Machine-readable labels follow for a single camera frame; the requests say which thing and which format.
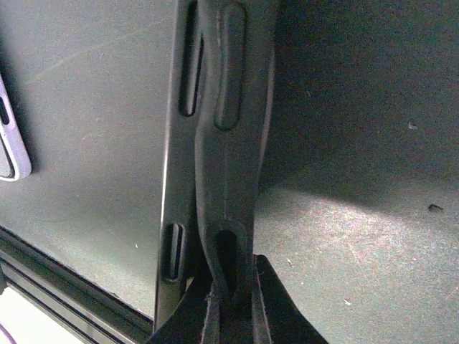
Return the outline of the phone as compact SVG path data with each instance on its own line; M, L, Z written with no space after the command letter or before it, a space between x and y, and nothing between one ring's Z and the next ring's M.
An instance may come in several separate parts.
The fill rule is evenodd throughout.
M166 112L154 328L171 317L200 253L194 137L204 42L197 1L176 3Z
M18 181L31 172L29 154L1 79L1 180Z

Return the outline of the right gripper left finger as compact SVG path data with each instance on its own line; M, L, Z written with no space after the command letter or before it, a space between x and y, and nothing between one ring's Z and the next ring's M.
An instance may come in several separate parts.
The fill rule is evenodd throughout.
M170 318L147 343L218 343L220 297L208 276L193 280Z

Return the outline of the black phone case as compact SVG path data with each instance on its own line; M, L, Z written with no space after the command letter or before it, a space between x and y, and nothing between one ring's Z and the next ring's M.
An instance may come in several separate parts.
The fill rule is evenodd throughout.
M200 1L206 80L194 140L202 248L224 307L251 289L254 211L269 126L276 1Z

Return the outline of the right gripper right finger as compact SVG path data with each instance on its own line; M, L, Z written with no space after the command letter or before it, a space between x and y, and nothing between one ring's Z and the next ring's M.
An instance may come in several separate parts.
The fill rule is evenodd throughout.
M296 307L268 258L255 255L255 263L271 343L328 343Z

